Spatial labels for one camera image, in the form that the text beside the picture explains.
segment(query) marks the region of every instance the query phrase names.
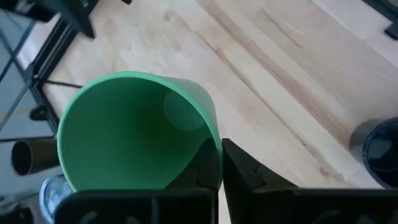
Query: wood grain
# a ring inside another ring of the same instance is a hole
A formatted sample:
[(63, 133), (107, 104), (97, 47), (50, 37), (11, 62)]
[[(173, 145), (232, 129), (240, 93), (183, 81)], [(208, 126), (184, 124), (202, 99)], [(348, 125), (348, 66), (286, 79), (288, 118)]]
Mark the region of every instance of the wood grain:
[[(348, 143), (361, 123), (397, 115), (398, 44), (360, 0), (100, 1), (91, 19), (97, 38), (79, 35), (51, 80), (187, 78), (212, 96), (222, 138), (293, 183), (380, 187)], [(61, 116), (75, 90), (45, 92)]]

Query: green plastic cup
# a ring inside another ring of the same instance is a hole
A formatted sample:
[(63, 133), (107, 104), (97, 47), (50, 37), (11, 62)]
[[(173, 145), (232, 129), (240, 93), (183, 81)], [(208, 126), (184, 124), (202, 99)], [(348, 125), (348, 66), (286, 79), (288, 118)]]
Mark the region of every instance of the green plastic cup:
[(200, 85), (119, 72), (90, 82), (72, 98), (57, 147), (75, 192), (164, 189), (208, 138), (222, 158), (215, 107)]

